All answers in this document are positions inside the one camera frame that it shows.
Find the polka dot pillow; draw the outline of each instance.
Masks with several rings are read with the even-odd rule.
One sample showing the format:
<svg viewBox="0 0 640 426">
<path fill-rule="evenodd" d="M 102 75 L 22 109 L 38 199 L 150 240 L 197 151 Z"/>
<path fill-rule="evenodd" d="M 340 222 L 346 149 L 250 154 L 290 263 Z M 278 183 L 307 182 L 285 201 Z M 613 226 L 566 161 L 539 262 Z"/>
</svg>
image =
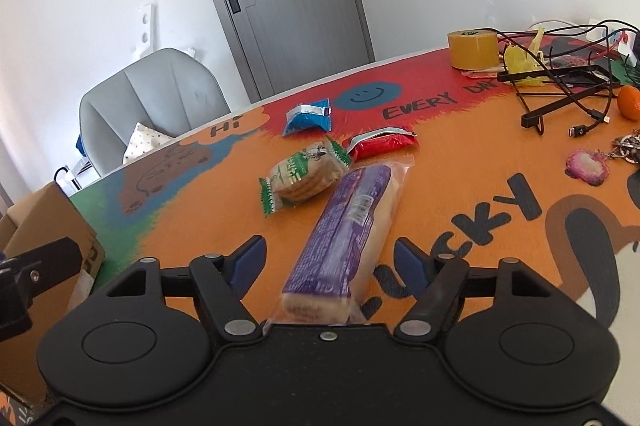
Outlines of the polka dot pillow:
<svg viewBox="0 0 640 426">
<path fill-rule="evenodd" d="M 159 131 L 147 128 L 145 125 L 137 123 L 133 135 L 129 139 L 129 146 L 124 152 L 122 164 L 126 165 L 133 162 L 136 158 L 142 157 L 145 153 L 159 148 L 172 140 L 171 137 L 160 133 Z"/>
</svg>

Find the keys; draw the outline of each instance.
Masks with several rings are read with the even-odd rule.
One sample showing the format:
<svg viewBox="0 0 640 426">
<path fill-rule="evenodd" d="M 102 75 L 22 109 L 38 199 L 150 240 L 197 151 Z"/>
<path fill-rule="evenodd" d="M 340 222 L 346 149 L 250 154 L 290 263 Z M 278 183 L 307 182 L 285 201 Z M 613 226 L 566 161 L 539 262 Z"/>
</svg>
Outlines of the keys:
<svg viewBox="0 0 640 426">
<path fill-rule="evenodd" d="M 614 149 L 607 157 L 625 159 L 631 164 L 640 165 L 640 130 L 634 130 L 631 135 L 618 137 L 612 144 Z"/>
</svg>

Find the plastic wrapper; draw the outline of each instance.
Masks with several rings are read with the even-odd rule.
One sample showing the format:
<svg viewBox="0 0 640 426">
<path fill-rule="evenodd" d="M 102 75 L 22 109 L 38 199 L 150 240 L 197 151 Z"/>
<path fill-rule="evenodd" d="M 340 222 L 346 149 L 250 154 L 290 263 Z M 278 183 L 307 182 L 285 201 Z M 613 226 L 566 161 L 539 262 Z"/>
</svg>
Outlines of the plastic wrapper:
<svg viewBox="0 0 640 426">
<path fill-rule="evenodd" d="M 609 176 L 607 157 L 600 152 L 577 150 L 567 157 L 565 172 L 590 186 L 601 186 Z"/>
<path fill-rule="evenodd" d="M 324 132 L 331 131 L 331 105 L 329 99 L 322 99 L 310 104 L 298 104 L 287 112 L 287 123 L 283 136 L 297 133 L 309 128 L 320 128 Z"/>
<path fill-rule="evenodd" d="M 345 175 L 293 268 L 270 323 L 365 321 L 360 305 L 411 165 L 380 162 Z"/>
<path fill-rule="evenodd" d="M 340 180 L 351 157 L 329 137 L 277 164 L 268 179 L 260 179 L 262 209 L 270 215 L 305 202 Z"/>
<path fill-rule="evenodd" d="M 411 126 L 401 126 L 363 133 L 347 139 L 342 146 L 354 161 L 359 161 L 417 144 L 418 139 Z"/>
</svg>

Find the blue snack packet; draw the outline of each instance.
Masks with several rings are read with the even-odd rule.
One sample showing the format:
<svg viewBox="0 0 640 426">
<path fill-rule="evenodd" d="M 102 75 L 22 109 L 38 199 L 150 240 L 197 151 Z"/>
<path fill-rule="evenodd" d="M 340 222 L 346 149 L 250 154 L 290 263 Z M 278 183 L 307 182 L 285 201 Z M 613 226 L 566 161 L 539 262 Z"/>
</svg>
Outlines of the blue snack packet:
<svg viewBox="0 0 640 426">
<path fill-rule="evenodd" d="M 298 104 L 287 112 L 287 124 L 282 135 L 290 135 L 309 128 L 321 128 L 324 132 L 331 131 L 331 105 L 329 99 Z"/>
</svg>

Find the bread package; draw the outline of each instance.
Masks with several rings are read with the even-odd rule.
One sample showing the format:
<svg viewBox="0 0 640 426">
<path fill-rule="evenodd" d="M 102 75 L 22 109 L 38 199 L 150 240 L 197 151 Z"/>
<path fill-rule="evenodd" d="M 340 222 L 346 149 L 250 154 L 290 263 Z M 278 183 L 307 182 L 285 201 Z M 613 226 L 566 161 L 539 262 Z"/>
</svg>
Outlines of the bread package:
<svg viewBox="0 0 640 426">
<path fill-rule="evenodd" d="M 333 325 L 362 320 L 360 305 L 409 166 L 369 165 L 340 181 L 287 280 L 272 322 Z"/>
<path fill-rule="evenodd" d="M 260 179 L 262 209 L 270 215 L 298 205 L 335 184 L 347 172 L 351 157 L 329 137 L 277 164 Z"/>
</svg>

